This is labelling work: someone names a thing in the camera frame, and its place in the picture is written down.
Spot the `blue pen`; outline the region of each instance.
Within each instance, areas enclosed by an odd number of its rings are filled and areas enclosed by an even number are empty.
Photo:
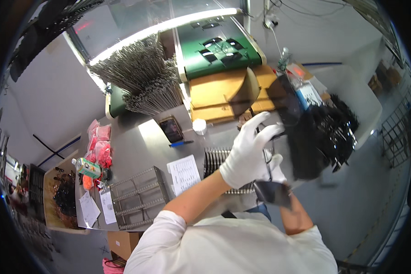
[[[170,147],[176,147],[176,146],[179,146],[179,145],[191,144],[191,143],[193,143],[193,141],[180,141],[180,142],[170,144],[169,146]]]

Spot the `stainless steel table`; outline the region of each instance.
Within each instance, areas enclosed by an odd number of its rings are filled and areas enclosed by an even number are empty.
[[[184,106],[175,108],[173,111],[181,113],[177,118],[180,127],[183,130],[185,140],[193,140],[194,143],[181,145],[175,148],[169,147],[169,141],[155,120],[149,116],[127,112],[124,115],[117,117],[114,121],[107,118],[101,119],[101,125],[111,123],[111,149],[113,165],[111,166],[112,178],[109,184],[119,182],[129,178],[134,174],[147,170],[152,166],[156,166],[161,171],[165,182],[166,190],[170,199],[175,197],[172,190],[172,177],[167,170],[167,163],[178,160],[180,158],[194,155],[196,166],[199,175],[203,178],[204,173],[204,148],[205,147],[228,147],[233,145],[233,140],[238,135],[237,122],[229,122],[219,125],[208,125],[208,131],[204,136],[197,135],[192,130],[192,122],[188,118]],[[265,125],[274,124],[277,121],[277,114],[273,114]],[[87,151],[88,134],[86,129],[83,130],[80,140],[79,155],[84,156]],[[292,166],[290,164],[289,149],[286,142],[286,137],[281,137],[274,141],[275,151],[281,153],[285,159],[281,164],[282,170],[288,178],[292,178]],[[85,193],[82,185],[79,185],[78,179],[76,182],[76,212],[78,225],[87,227],[83,217],[79,198]],[[117,223],[106,224],[103,215],[100,195],[96,188],[90,190],[90,194],[95,200],[101,211],[98,221],[93,225],[93,229],[119,230]],[[160,211],[164,205],[156,206],[157,211]],[[149,226],[138,227],[128,231],[144,231]]]

